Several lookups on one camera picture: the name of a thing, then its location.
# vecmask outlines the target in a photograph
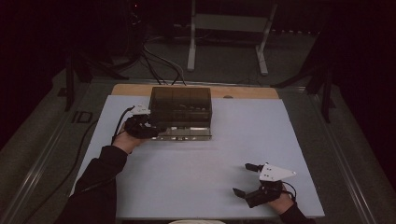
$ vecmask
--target dark background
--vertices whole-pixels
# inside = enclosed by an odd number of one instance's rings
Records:
[[[163,35],[172,37],[174,23],[190,22],[189,1],[143,2],[137,13]],[[197,1],[197,10],[249,15],[265,10],[244,7],[241,2],[202,0]],[[49,92],[51,79],[64,69],[66,49],[78,47],[92,54],[106,54],[107,34],[117,26],[98,20],[94,6],[101,4],[105,5],[106,1],[2,0],[0,147]],[[279,1],[273,28],[279,33],[318,35],[320,32],[304,66],[334,62],[333,82],[340,87],[396,189],[392,176],[396,170],[394,11],[396,5],[390,1]]]

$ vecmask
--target equipment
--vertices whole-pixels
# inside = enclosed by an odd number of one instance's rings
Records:
[[[136,138],[200,141],[212,137],[212,101],[209,88],[153,87],[149,109],[143,105],[126,109],[113,135],[113,141],[128,111],[132,116],[125,121],[124,130]]]
[[[294,187],[280,179],[296,175],[295,172],[286,170],[274,165],[265,163],[264,165],[254,165],[250,163],[245,164],[245,168],[249,171],[260,172],[260,187],[258,190],[246,194],[240,189],[233,189],[233,193],[247,201],[250,208],[260,204],[271,202],[280,197],[281,193],[288,193],[291,199],[295,202],[296,191]],[[287,184],[294,189],[294,194],[283,189],[283,184]]]
[[[210,140],[209,88],[153,87],[148,107],[151,126],[165,130],[156,140]]]

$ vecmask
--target electronic device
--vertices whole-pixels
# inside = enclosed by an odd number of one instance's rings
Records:
[[[295,202],[296,191],[294,187],[281,181],[283,178],[296,175],[295,172],[270,165],[268,163],[265,163],[264,165],[247,163],[245,164],[245,167],[249,171],[260,172],[259,180],[261,185],[259,189],[250,193],[245,193],[240,189],[233,189],[233,193],[237,197],[245,199],[250,208],[276,200],[280,197],[281,193],[288,193],[291,196],[291,199]],[[283,184],[291,186],[294,189],[294,194],[284,190]]]
[[[155,140],[211,139],[212,100],[209,88],[153,87],[149,122],[165,130]]]

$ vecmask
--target white tabletop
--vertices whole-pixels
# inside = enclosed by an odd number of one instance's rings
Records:
[[[122,112],[149,105],[147,96],[108,96],[78,177],[111,141]],[[149,141],[136,148],[117,177],[118,218],[277,217],[267,205],[249,208],[233,188],[251,192],[259,174],[245,163],[286,168],[297,202],[308,217],[324,212],[281,100],[212,99],[212,139],[200,142]]]

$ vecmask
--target table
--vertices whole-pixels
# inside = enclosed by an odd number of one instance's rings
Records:
[[[113,95],[107,98],[78,178],[90,160],[99,156],[101,147],[110,141],[123,110],[135,104],[149,104],[151,87],[122,84],[114,88]],[[250,209],[244,200],[233,195],[233,188],[251,192],[260,185],[259,174],[245,170],[247,162],[269,162],[297,172],[297,176],[285,181],[297,189],[300,209],[309,217],[324,216],[288,114],[276,91],[242,87],[210,89],[212,139],[150,141],[136,148],[117,177],[117,218],[277,217],[267,205]],[[216,98],[230,94],[234,99]]]

